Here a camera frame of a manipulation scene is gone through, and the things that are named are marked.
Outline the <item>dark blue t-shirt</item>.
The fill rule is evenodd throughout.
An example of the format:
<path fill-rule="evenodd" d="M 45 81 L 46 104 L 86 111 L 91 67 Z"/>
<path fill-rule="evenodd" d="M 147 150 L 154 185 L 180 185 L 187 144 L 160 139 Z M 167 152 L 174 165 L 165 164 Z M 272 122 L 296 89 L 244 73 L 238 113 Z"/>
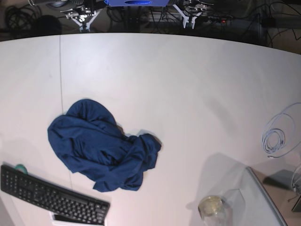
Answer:
<path fill-rule="evenodd" d="M 93 189 L 137 191 L 156 166 L 161 143 L 151 134 L 126 136 L 113 115 L 91 99 L 75 102 L 48 128 L 48 140 L 63 164 L 94 181 Z"/>

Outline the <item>clear tape roll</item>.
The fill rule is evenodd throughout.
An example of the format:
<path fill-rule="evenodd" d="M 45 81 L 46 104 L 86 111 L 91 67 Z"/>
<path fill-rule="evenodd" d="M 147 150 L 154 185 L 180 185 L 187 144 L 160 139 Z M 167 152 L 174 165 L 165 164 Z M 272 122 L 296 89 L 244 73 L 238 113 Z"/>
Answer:
<path fill-rule="evenodd" d="M 224 205 L 222 198 L 216 195 L 204 197 L 198 204 L 198 211 L 202 219 L 223 213 Z"/>

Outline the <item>blue box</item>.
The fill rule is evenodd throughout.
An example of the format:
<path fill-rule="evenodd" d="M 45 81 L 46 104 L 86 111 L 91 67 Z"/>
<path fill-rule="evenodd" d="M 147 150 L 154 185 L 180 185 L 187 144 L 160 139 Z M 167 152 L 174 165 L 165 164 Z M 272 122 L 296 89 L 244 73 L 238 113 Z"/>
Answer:
<path fill-rule="evenodd" d="M 169 0 L 105 0 L 111 7 L 130 7 L 130 6 L 155 6 L 165 7 Z"/>

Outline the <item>black power strip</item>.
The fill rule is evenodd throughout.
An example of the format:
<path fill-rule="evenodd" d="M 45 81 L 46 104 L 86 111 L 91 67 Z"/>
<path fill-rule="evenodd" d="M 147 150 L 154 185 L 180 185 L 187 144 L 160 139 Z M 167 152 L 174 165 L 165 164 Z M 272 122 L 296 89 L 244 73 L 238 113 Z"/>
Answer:
<path fill-rule="evenodd" d="M 202 16 L 202 18 L 206 22 L 221 23 L 221 24 L 225 24 L 228 21 L 232 21 L 234 19 L 232 16 L 229 16 L 229 15 L 225 15 L 225 16 L 221 16 L 221 15 L 205 15 L 205 16 Z"/>

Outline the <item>black computer keyboard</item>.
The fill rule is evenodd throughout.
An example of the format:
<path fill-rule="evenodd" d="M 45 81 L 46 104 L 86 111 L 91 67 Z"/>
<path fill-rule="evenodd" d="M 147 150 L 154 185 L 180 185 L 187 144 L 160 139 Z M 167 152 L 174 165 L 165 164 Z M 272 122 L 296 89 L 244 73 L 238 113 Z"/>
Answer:
<path fill-rule="evenodd" d="M 110 208 L 106 201 L 51 184 L 8 165 L 1 165 L 0 189 L 42 209 L 88 224 L 102 224 Z"/>

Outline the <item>green tape roll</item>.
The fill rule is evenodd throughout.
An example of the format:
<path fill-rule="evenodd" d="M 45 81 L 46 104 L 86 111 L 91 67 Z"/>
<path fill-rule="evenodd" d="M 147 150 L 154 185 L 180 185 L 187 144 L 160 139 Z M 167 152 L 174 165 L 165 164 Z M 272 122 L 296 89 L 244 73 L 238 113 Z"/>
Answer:
<path fill-rule="evenodd" d="M 20 172 L 22 172 L 24 174 L 28 174 L 28 171 L 27 171 L 26 167 L 24 165 L 22 165 L 22 164 L 16 165 L 15 166 L 15 170 L 20 171 Z"/>

